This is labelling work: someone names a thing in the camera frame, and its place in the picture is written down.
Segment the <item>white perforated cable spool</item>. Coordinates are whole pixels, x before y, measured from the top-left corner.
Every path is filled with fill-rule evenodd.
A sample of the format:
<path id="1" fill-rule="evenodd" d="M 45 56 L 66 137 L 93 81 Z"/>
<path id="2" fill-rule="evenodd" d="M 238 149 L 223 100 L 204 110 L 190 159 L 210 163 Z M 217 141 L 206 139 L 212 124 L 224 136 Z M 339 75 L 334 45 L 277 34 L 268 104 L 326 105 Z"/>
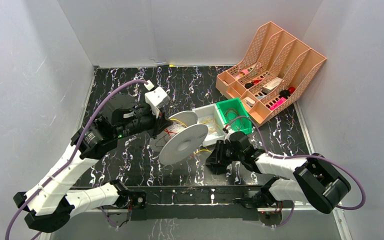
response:
<path id="1" fill-rule="evenodd" d="M 191 110 L 178 112 L 169 119 L 173 125 L 149 141 L 162 165 L 173 165 L 192 155 L 208 134 L 208 127 L 198 123 L 198 116 Z"/>

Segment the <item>white plastic bin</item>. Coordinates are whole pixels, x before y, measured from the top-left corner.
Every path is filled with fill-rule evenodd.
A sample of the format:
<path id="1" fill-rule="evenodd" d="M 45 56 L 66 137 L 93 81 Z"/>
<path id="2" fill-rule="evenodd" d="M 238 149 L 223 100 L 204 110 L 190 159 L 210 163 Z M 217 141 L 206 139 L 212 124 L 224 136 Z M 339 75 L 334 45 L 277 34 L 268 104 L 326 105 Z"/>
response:
<path id="1" fill-rule="evenodd" d="M 198 123 L 208 127 L 207 136 L 202 143 L 203 147 L 215 145 L 217 140 L 224 140 L 224 122 L 215 103 L 194 108 L 192 111 L 197 115 Z"/>

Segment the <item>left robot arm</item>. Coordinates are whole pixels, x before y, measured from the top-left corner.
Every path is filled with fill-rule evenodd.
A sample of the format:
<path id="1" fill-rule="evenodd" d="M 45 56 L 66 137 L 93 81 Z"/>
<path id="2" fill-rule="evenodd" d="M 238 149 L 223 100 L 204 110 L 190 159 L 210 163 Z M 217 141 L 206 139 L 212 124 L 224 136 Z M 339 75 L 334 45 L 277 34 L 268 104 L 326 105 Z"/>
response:
<path id="1" fill-rule="evenodd" d="M 28 228 L 52 233 L 74 216 L 102 206 L 142 209 L 146 194 L 130 190 L 114 179 L 87 190 L 72 190 L 77 180 L 115 149 L 118 141 L 143 132 L 156 138 L 172 125 L 163 112 L 170 97 L 162 89 L 145 94 L 136 102 L 124 93 L 109 95 L 93 113 L 87 124 L 71 138 L 64 154 L 47 175 L 32 189 L 14 195 Z"/>

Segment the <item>green plastic bin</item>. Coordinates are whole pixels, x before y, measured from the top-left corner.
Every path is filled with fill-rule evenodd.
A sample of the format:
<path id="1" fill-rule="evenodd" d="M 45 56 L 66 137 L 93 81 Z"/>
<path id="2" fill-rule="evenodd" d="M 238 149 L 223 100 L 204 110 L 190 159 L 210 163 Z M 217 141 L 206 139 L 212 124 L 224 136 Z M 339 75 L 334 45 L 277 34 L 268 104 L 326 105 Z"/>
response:
<path id="1" fill-rule="evenodd" d="M 216 107 L 224 122 L 224 126 L 239 116 L 249 117 L 248 112 L 245 110 L 239 98 L 219 101 L 216 103 Z M 245 118 L 239 118 L 233 121 L 229 126 L 233 131 L 240 131 L 246 135 L 251 134 L 253 130 L 252 123 Z"/>

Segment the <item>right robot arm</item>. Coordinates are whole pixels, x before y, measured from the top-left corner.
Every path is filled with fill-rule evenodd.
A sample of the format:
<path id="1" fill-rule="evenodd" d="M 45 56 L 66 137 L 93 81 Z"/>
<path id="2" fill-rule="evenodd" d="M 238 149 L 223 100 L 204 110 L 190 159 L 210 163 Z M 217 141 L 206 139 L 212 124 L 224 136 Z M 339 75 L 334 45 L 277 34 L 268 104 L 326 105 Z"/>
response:
<path id="1" fill-rule="evenodd" d="M 275 207 L 282 201 L 298 201 L 329 214 L 351 191 L 346 178 L 321 155 L 290 158 L 254 147 L 243 132 L 234 132 L 226 140 L 217 140 L 206 165 L 220 169 L 240 162 L 248 171 L 272 175 L 252 196 L 235 198 L 245 208 Z"/>

